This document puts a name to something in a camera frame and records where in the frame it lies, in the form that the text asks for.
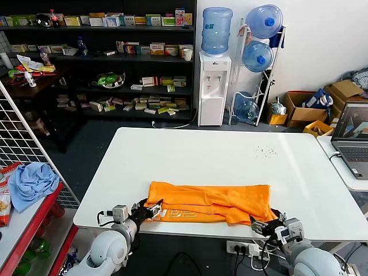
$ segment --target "orange cloth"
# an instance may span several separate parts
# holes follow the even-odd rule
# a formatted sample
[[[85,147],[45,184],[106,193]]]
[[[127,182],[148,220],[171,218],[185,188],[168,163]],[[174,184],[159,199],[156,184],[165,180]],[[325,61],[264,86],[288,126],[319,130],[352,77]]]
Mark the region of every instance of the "orange cloth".
[[[250,225],[250,217],[269,221],[277,216],[270,208],[270,186],[174,186],[152,181],[147,204],[163,198],[159,221],[212,223],[226,221]]]

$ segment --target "laptop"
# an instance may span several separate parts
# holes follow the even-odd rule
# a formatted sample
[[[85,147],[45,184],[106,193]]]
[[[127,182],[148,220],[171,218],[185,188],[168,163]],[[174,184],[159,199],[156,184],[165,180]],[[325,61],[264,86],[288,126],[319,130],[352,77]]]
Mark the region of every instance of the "laptop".
[[[357,179],[368,179],[368,102],[347,102],[331,143]]]

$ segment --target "water bottle rack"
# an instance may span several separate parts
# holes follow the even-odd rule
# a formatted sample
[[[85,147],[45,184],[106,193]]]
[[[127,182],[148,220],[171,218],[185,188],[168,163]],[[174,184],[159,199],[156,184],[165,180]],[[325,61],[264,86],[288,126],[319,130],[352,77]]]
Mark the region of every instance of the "water bottle rack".
[[[278,53],[279,53],[279,50],[280,50],[282,42],[283,42],[283,38],[285,37],[285,32],[286,32],[286,27],[285,26],[283,26],[281,32],[278,32],[279,34],[281,34],[281,38],[280,38],[280,43],[277,47],[276,53],[274,54],[274,60],[273,60],[273,63],[271,65],[272,69],[271,69],[270,75],[267,76],[265,71],[263,71],[263,75],[267,79],[267,86],[266,86],[266,89],[265,89],[264,93],[262,93],[262,91],[260,89],[260,84],[262,83],[262,80],[263,80],[263,77],[262,77],[261,80],[260,80],[259,86],[257,86],[258,89],[257,89],[257,92],[255,93],[255,96],[251,97],[252,99],[255,99],[255,103],[258,104],[259,96],[263,95],[262,103],[261,103],[260,108],[259,108],[259,114],[258,114],[257,120],[254,122],[255,126],[258,126],[258,124],[259,124],[259,120],[260,120],[263,108],[265,107],[264,105],[265,105],[267,96],[269,94],[270,86],[271,86],[271,83],[273,82],[275,64],[277,62],[277,57],[278,57]],[[237,34],[237,45],[236,45],[235,58],[234,58],[233,67],[232,67],[231,74],[230,74],[229,92],[232,94],[232,101],[231,101],[231,104],[228,105],[228,111],[229,111],[229,123],[228,123],[228,125],[231,125],[232,117],[235,116],[235,114],[234,114],[234,103],[235,103],[236,95],[239,94],[244,98],[248,98],[248,97],[245,97],[244,95],[242,95],[239,92],[238,83],[239,83],[240,68],[242,66],[245,67],[244,64],[243,64],[242,57],[243,57],[243,52],[244,52],[244,46],[245,46],[246,41],[247,41],[250,34],[251,34],[251,30],[244,23],[244,19],[242,18],[240,20],[240,28],[239,28],[239,32]]]

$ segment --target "gray floor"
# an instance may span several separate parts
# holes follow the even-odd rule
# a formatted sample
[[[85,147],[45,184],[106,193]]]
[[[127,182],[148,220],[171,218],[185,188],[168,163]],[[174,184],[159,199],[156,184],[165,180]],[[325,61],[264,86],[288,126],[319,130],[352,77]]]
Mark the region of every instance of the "gray floor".
[[[178,124],[157,123],[156,127],[174,127]],[[49,153],[53,162],[65,177],[79,199],[82,199],[94,173],[107,150],[109,143],[119,127],[151,128],[148,122],[119,122],[119,121],[88,121],[77,133],[68,146],[66,154],[57,152],[53,143],[42,140],[41,143]],[[261,131],[261,132],[298,132],[297,129],[286,129],[283,126],[269,126],[260,124],[254,127],[246,124],[223,125],[221,127],[197,127],[191,125],[187,129],[210,129],[221,131]],[[363,205],[368,196],[364,193],[354,193],[353,197],[358,205]],[[117,275],[137,276],[150,274],[162,276],[168,267],[170,260],[177,252],[187,252],[197,262],[202,275],[232,276],[234,274],[235,256],[226,253],[225,240],[214,238],[178,237],[165,235],[140,234],[140,248],[129,260],[124,272]],[[358,244],[350,244],[339,252],[346,257],[353,247]],[[361,275],[368,276],[368,247],[359,248],[351,257],[350,263],[355,263]],[[278,258],[271,258],[270,267],[267,269],[269,276],[287,275],[285,263],[280,263]],[[174,262],[169,276],[172,275],[197,275],[196,268],[187,257],[180,256]],[[238,268],[238,275],[262,275],[262,272],[250,268],[250,260],[245,258]]]

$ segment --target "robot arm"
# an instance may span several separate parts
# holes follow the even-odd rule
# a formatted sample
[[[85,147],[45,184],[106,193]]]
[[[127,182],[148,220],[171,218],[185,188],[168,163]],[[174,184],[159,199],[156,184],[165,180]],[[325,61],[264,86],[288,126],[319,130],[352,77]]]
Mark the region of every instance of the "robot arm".
[[[335,257],[324,250],[314,248],[304,239],[304,230],[297,218],[279,219],[267,223],[251,217],[252,229],[263,236],[269,236],[268,242],[276,243],[292,266],[290,275],[294,276],[347,276]]]
[[[112,210],[115,222],[112,229],[95,238],[88,254],[66,276],[110,276],[125,266],[140,225],[144,220],[156,217],[161,211],[162,200],[147,208],[144,207],[146,202],[147,199],[134,204],[131,215],[125,205],[115,206]]]

